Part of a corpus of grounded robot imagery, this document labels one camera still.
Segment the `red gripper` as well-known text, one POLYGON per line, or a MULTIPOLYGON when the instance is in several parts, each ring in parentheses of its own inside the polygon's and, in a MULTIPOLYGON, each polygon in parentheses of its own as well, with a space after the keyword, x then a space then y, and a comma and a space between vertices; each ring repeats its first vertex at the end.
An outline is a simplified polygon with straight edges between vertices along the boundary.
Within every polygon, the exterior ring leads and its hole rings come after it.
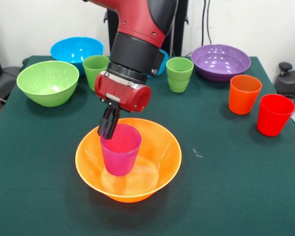
POLYGON ((151 89, 108 71, 100 72, 95 80, 95 93, 106 101, 107 108, 99 124, 98 135, 110 140, 120 115, 120 107, 129 112, 141 112, 148 105, 151 89))

